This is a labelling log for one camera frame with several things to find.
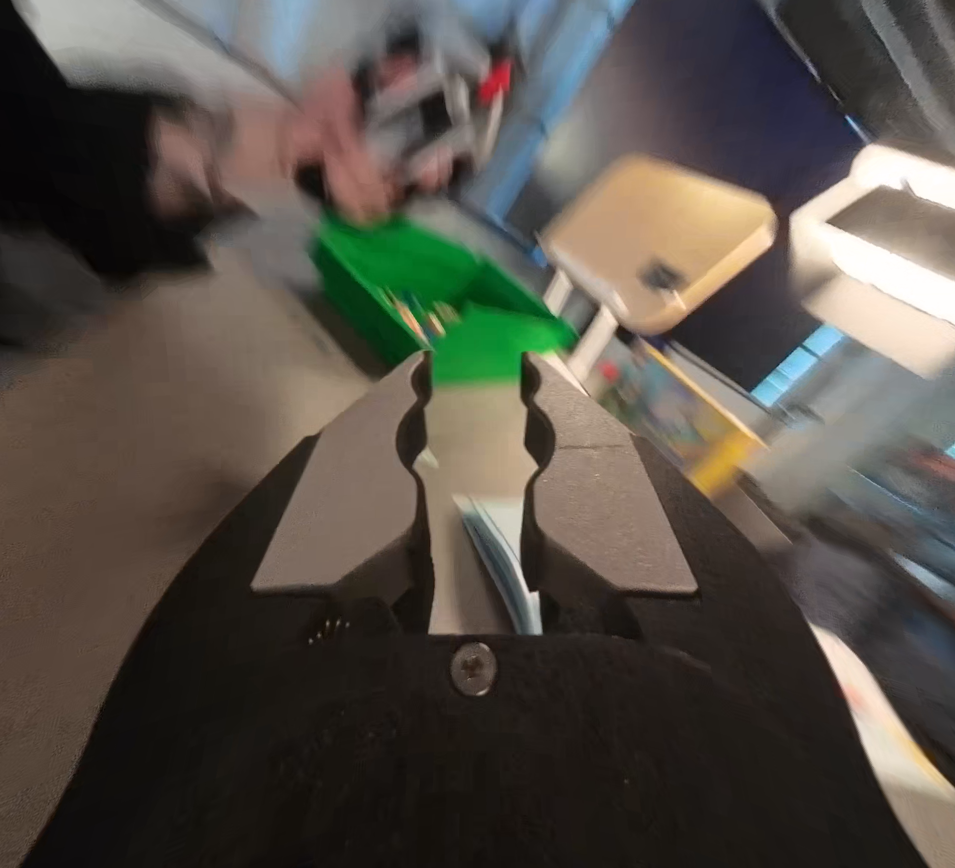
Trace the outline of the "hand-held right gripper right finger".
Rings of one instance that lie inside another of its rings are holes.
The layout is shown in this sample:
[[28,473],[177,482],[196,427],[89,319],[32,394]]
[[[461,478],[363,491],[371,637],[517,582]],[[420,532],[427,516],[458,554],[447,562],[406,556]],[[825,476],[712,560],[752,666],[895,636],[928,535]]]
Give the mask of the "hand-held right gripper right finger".
[[636,601],[689,603],[699,587],[632,434],[542,356],[520,366],[521,570],[543,633],[640,633]]

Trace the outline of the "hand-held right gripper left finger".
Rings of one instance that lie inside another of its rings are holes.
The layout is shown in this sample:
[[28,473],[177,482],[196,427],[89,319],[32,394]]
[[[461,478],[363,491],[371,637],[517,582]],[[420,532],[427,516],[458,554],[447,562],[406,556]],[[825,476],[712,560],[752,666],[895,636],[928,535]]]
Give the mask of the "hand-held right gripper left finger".
[[426,633],[435,573],[424,484],[432,356],[420,351],[318,433],[251,590],[377,599]]

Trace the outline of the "instruction booklet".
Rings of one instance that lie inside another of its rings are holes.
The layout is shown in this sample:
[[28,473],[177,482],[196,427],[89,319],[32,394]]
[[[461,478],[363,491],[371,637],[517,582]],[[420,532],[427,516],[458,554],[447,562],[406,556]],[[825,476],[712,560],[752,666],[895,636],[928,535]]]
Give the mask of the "instruction booklet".
[[523,575],[523,498],[456,494],[453,499],[464,529],[507,610],[513,630],[524,636],[543,635],[540,595],[529,588]]

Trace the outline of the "green plastic bin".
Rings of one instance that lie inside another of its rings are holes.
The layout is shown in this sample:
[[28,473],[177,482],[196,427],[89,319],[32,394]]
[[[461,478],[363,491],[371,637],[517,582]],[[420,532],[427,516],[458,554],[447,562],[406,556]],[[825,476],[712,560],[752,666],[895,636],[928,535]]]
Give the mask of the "green plastic bin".
[[[432,356],[436,386],[515,383],[525,353],[571,349],[578,334],[543,300],[487,257],[397,217],[358,229],[319,221],[310,257],[330,306],[393,368],[418,351]],[[379,294],[412,291],[462,317],[434,347],[419,342]]]

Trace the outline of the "pile of lego pieces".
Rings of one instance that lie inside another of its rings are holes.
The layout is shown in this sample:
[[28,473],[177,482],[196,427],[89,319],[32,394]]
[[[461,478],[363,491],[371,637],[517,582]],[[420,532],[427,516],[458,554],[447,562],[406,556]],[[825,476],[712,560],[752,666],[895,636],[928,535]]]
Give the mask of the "pile of lego pieces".
[[460,312],[452,305],[445,302],[425,304],[412,291],[379,289],[379,294],[405,327],[427,347],[441,342],[462,320]]

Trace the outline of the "colourful lego box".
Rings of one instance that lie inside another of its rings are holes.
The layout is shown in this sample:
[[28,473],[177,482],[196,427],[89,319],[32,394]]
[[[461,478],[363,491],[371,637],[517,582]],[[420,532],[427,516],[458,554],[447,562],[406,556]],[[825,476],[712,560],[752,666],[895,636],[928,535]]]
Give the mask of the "colourful lego box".
[[768,451],[761,437],[645,342],[606,352],[589,381],[603,408],[707,497],[726,491]]

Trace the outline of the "person's left hand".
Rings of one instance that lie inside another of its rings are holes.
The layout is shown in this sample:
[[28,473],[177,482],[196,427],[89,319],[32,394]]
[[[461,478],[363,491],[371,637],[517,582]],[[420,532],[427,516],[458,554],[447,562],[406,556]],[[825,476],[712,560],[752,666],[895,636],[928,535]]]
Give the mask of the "person's left hand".
[[276,209],[306,215],[329,207],[358,227],[393,215],[410,191],[447,190],[457,166],[444,147],[411,177],[386,165],[366,141],[359,93],[343,65],[321,68],[304,85],[280,163]]

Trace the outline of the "wooden board on white stand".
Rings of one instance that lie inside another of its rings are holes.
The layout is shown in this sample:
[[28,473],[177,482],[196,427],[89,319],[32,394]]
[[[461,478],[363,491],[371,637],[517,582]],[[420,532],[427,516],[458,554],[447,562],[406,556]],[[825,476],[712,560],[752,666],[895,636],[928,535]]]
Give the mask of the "wooden board on white stand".
[[585,381],[618,329],[659,337],[765,254],[777,218],[743,187],[648,156],[619,158],[543,230],[560,312],[579,290],[597,313],[567,360]]

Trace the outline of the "LED light panel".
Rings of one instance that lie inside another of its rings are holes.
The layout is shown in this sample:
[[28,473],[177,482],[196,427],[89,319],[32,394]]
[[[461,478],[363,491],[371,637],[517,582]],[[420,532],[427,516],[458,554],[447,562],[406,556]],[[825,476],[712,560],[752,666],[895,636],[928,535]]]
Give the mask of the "LED light panel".
[[906,371],[953,368],[953,165],[872,144],[790,217],[803,308]]

